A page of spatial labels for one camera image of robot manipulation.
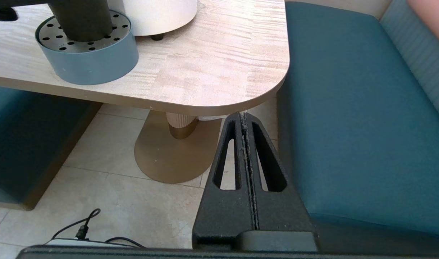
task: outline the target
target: wall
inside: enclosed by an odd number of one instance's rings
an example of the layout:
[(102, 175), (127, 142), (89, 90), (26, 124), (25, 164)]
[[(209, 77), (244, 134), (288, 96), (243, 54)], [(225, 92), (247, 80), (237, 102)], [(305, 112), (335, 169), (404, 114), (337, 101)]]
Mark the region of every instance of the wall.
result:
[(367, 13), (380, 19), (392, 0), (286, 0), (288, 2), (305, 2), (326, 5), (346, 10)]

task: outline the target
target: black foot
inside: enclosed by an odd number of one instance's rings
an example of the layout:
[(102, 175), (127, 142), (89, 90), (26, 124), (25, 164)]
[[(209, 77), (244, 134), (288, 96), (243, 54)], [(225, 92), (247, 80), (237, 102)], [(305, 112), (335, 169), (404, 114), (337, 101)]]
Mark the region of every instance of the black foot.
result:
[(160, 41), (161, 39), (163, 39), (163, 33), (151, 35), (151, 39), (153, 39), (154, 41)]

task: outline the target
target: table base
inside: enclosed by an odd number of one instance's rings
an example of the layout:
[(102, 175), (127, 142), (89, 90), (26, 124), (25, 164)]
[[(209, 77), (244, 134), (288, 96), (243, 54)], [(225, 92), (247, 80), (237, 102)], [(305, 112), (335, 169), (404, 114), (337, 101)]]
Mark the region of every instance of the table base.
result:
[(192, 134), (175, 139), (164, 112), (151, 110), (134, 145), (134, 157), (144, 174), (165, 183), (195, 179), (213, 161), (221, 120), (198, 121)]

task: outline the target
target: perforated plate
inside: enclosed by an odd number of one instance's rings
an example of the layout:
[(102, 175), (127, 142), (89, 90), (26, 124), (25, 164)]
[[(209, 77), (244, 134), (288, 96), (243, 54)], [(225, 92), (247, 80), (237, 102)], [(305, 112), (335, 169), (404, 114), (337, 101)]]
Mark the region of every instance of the perforated plate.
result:
[(39, 30), (40, 43), (52, 50), (66, 53), (84, 53), (104, 49), (123, 39), (130, 31), (130, 21), (118, 12), (110, 10), (113, 30), (99, 41), (80, 42), (67, 38), (56, 18), (52, 18)]

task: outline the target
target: table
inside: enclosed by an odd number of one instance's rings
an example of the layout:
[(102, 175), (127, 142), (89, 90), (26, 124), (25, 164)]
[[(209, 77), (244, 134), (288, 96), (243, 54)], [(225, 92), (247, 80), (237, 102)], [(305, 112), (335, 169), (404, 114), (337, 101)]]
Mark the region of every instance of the table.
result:
[(151, 109), (135, 159), (161, 182), (185, 182), (211, 164), (220, 121), (198, 116), (259, 105), (289, 66), (284, 0), (199, 0), (196, 17), (162, 41), (137, 37), (139, 62), (126, 76), (91, 86), (61, 80), (37, 46), (47, 5), (16, 10), (18, 21), (0, 22), (0, 86)]

